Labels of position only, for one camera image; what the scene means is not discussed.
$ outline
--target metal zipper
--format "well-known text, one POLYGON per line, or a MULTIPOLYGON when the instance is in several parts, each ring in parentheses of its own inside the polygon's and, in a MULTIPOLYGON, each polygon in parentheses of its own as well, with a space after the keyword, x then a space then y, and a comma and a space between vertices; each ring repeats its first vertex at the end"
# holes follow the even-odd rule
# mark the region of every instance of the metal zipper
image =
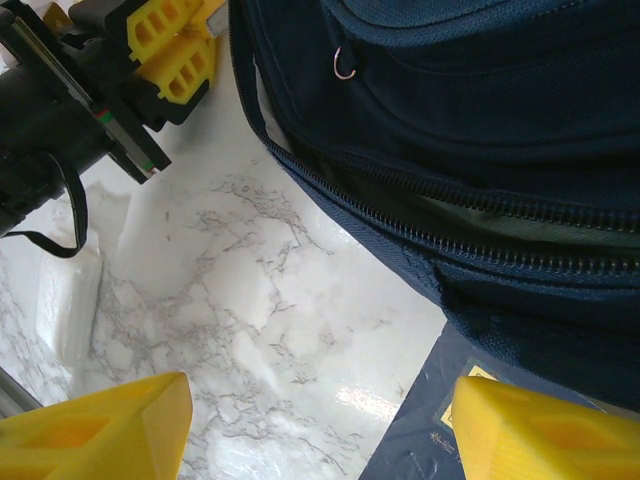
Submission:
MULTIPOLYGON (((244 5, 241 7, 243 10, 243 14, 245 17, 247 16, 247 12, 245 11, 244 5)), ((230 14, 229 25, 231 26, 234 22, 233 17, 230 14)), ((251 42, 254 46, 256 45, 255 33, 250 28, 250 24, 247 25, 247 31, 249 32, 249 36, 251 37, 251 42)), ((244 96, 244 92, 240 85, 237 75, 237 66, 236 66, 236 58, 233 54, 233 35, 230 35, 230 47, 231 47, 231 62, 234 71, 234 77, 236 82, 236 88, 238 90, 238 96, 240 98, 240 103, 242 104, 242 108, 245 112, 248 112, 246 98, 244 96)), ((261 59, 257 56, 254 56, 255 61, 258 63, 259 67, 261 67, 261 59)), ((265 90, 269 95, 272 106, 276 106, 276 103, 273 102, 274 96, 273 91, 270 89, 270 85, 268 83, 268 79, 263 75, 263 82, 265 85, 265 90)), ((410 225, 406 222, 401 222, 396 219, 393 219, 386 215, 384 212, 381 212, 378 209, 367 205, 366 203, 354 198, 348 192, 342 190, 339 187, 327 182, 322 176, 318 175, 311 168, 309 168, 305 163, 300 161, 298 158, 293 156, 289 151, 278 145, 271 138, 264 135, 258 129, 257 125, 253 121, 250 115, 245 115, 247 117, 247 122, 249 126, 253 130, 254 134, 260 139, 260 141, 267 146, 272 152, 277 154, 280 158, 286 160, 295 170, 299 171, 302 176, 311 180, 311 182, 318 185, 321 189, 325 190, 326 193, 333 195, 337 199, 339 199, 343 205, 345 205, 349 210, 358 216, 364 218, 368 222, 373 225, 376 225, 389 233, 396 235, 404 240, 412 242, 414 244, 420 245, 430 250, 434 250, 438 253, 449 254, 455 256, 463 256, 473 260, 480 260, 482 262, 488 262, 494 265, 502 265, 512 268, 520 268, 520 269, 529 269, 536 271, 546 271, 546 272, 554 272, 554 273, 562 273, 562 274, 573 274, 573 275, 584 275, 584 274, 599 274, 599 275, 633 275, 640 271, 640 256, 596 256, 596 255, 566 255, 566 254, 554 254, 554 253, 540 253, 533 251, 525 251, 520 249, 507 249, 501 247, 495 247, 488 244, 483 243, 474 243, 469 242, 467 240, 453 237, 450 235, 442 234, 439 232, 426 231, 420 228, 417 228, 413 225, 410 225)), ((300 138, 296 135, 295 130, 290 131, 289 133, 293 134, 296 137, 296 140, 300 140, 300 138)), ((304 145, 305 148, 308 148, 312 152, 316 150, 309 145, 304 145)), ((396 176, 391 172, 381 172, 377 168, 369 168, 369 169, 356 169, 354 170, 354 165, 350 161, 348 157, 342 154, 337 154, 335 157, 327 154, 329 152, 328 149, 318 146, 318 158, 330 162, 336 168, 344 169, 350 171, 354 174, 363 174, 366 175, 365 178, 369 180, 385 183, 393 187, 403 188, 408 191, 411 189, 415 189, 412 193, 419 193, 421 195, 431 197, 431 193, 433 193, 433 186, 435 182, 414 182, 410 181, 406 176, 400 177, 396 176)), ((469 208, 477 208, 479 206, 478 202, 470 202, 468 198, 468 194, 466 194, 465 189, 455 188, 453 186, 445 186, 444 184, 440 184, 437 188, 441 189, 442 196, 439 198, 434 198, 439 201, 447 202, 443 197, 450 199, 451 201, 447 203, 452 203, 454 205, 466 206, 469 208)), ((544 214, 545 211, 549 211, 549 206, 544 204, 545 207, 535 206, 533 209, 528 208, 526 205, 519 205, 516 209, 513 207, 504 206, 505 199, 486 199, 483 203, 486 206, 487 212, 496 212, 498 214, 507 215, 507 213, 499 213, 499 212, 508 212, 510 215, 516 218, 523 219, 534 219, 532 216, 533 212, 539 211, 541 214, 544 214)), ((606 211, 602 211, 598 213, 600 217, 603 217, 606 211)), ((572 226, 586 226, 592 222, 586 222, 585 220, 577 219, 575 213, 571 213, 567 217, 567 220, 571 220, 572 223, 567 223, 567 225, 572 226)), ((633 222, 634 230, 625 230, 621 231, 625 232, 633 232, 635 231, 635 222, 633 222)))

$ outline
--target yellow label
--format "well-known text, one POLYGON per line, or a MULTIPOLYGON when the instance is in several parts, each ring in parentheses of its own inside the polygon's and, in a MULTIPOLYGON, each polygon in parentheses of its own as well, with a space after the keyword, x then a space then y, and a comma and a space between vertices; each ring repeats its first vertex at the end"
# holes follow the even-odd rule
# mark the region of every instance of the yellow label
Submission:
MULTIPOLYGON (((491 380, 497 380, 496 377, 494 377, 490 373, 484 371, 478 365, 474 365, 473 367, 471 367, 471 371, 469 372, 468 376, 469 377, 484 377, 484 378, 489 378, 491 380)), ((451 404, 449 404, 447 409, 444 411, 444 413, 442 414, 442 417, 440 417, 440 420, 442 420, 442 423, 444 423, 446 426, 448 426, 449 428, 453 429, 453 420, 451 418, 451 404)))

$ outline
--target white marble countertop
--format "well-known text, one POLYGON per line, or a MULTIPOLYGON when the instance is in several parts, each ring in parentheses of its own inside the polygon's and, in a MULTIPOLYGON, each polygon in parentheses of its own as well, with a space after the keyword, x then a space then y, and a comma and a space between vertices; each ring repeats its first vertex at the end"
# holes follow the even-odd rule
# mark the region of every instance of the white marble countertop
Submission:
POLYGON ((37 338, 42 254, 22 239, 0 242, 0 365, 45 404, 185 371, 183 479, 357 478, 444 317, 254 138, 222 43, 214 91, 158 137, 168 170, 138 186, 103 160, 83 177, 105 258, 85 367, 37 338))

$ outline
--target zipper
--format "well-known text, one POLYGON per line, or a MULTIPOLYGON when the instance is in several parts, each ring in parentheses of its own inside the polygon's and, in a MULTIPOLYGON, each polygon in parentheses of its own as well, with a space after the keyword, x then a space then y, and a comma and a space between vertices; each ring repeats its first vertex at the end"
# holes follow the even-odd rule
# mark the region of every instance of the zipper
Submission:
MULTIPOLYGON (((251 39, 253 50, 257 39, 255 32, 251 28, 250 19, 244 5, 241 5, 243 15, 245 16, 246 28, 251 39)), ((231 15, 232 9, 229 9, 229 25, 234 23, 231 15)), ((246 98, 242 90, 242 86, 238 80, 237 60, 234 55, 233 35, 230 38, 231 63, 238 90, 238 96, 244 112, 248 112, 246 98)), ((258 64, 258 70, 261 72, 263 84, 267 95, 269 96, 272 108, 278 108, 274 101, 275 96, 268 78, 265 77, 265 71, 261 59, 254 55, 254 60, 258 64)), ((326 193, 333 195, 350 211, 365 219, 369 223, 382 228, 389 233, 400 237, 406 241, 418 244, 429 250, 449 254, 453 256, 463 256, 474 260, 480 260, 494 265, 507 266, 512 268, 547 271, 554 273, 562 273, 568 275, 583 274, 606 274, 606 275, 629 275, 640 271, 640 256, 607 256, 601 255, 569 255, 549 252, 534 252, 523 249, 511 249, 488 245, 483 242, 471 242, 455 236, 442 234, 439 232, 428 231, 417 228, 409 223, 398 221, 391 218, 379 209, 367 205, 365 202, 353 197, 345 190, 327 182, 324 177, 317 174, 313 169, 300 161, 288 150, 274 142, 270 137, 263 134, 253 118, 245 115, 249 126, 260 141, 268 147, 278 157, 288 163, 289 167, 297 170, 303 177, 325 190, 326 193)), ((424 195, 434 200, 451 203, 453 205, 472 208, 475 210, 495 213, 498 215, 512 216, 515 218, 546 221, 569 226, 578 226, 585 228, 598 228, 605 230, 617 230, 620 232, 634 233, 637 221, 627 217, 623 213, 619 215, 609 215, 607 210, 602 209, 584 209, 575 212, 569 211, 574 206, 563 206, 561 204, 554 205, 545 202, 519 202, 511 203, 514 199, 508 197, 495 196, 493 194, 477 195, 467 188, 454 186, 445 182, 425 181, 424 179, 412 179, 403 172, 392 169, 382 169, 379 166, 371 165, 371 162, 363 162, 364 158, 357 160, 354 157, 347 156, 341 152, 334 152, 323 145, 313 142, 306 138, 298 129, 287 128, 288 132, 295 137, 305 148, 309 149, 317 157, 329 163, 330 165, 362 176, 375 183, 382 183, 394 188, 401 188, 410 193, 424 195)))

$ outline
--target metal ring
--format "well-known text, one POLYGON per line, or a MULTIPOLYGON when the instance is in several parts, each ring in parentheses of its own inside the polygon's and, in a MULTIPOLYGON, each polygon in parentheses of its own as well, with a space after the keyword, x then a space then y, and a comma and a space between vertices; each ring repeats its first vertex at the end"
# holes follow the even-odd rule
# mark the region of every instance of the metal ring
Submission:
POLYGON ((351 80, 353 77, 356 76, 355 68, 346 77, 344 75, 341 75, 340 72, 338 72, 338 58, 340 58, 341 51, 342 51, 342 47, 338 47, 338 50, 336 50, 336 54, 333 56, 333 73, 335 74, 336 77, 338 77, 339 80, 351 80))

